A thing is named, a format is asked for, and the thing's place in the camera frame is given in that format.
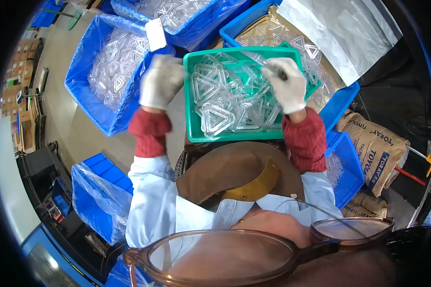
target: hand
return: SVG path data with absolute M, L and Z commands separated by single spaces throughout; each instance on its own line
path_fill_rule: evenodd
M 141 79 L 141 99 L 144 107 L 165 110 L 184 84 L 182 59 L 156 54 Z
M 303 110 L 306 106 L 306 80 L 295 61 L 291 58 L 270 58 L 267 64 L 282 70 L 287 76 L 287 80 L 283 81 L 267 66 L 261 68 L 262 73 L 270 81 L 284 114 L 289 115 Z

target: concrete floor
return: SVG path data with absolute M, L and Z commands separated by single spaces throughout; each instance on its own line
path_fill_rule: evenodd
M 76 8 L 68 5 L 64 12 L 73 14 Z M 58 141 L 59 154 L 68 170 L 73 164 L 103 152 L 124 172 L 133 162 L 135 138 L 128 132 L 114 137 L 105 136 L 77 106 L 64 86 L 64 79 L 78 43 L 95 14 L 86 12 L 72 30 L 68 17 L 59 17 L 49 28 L 40 28 L 39 37 L 45 39 L 36 75 L 43 67 L 49 69 L 43 98 L 47 115 L 46 141 Z M 169 105 L 168 113 L 173 131 L 168 135 L 168 155 L 174 167 L 183 151 L 185 133 L 185 102 L 183 89 Z

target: red arm sleeve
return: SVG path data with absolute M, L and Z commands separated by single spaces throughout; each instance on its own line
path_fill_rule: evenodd
M 307 116 L 300 123 L 292 123 L 287 116 L 283 118 L 284 141 L 290 150 L 290 161 L 301 174 L 326 170 L 324 123 L 314 110 L 307 107 L 306 111 Z
M 129 124 L 128 131 L 136 138 L 138 158 L 155 158 L 166 154 L 166 133 L 172 129 L 165 113 L 151 113 L 138 109 Z

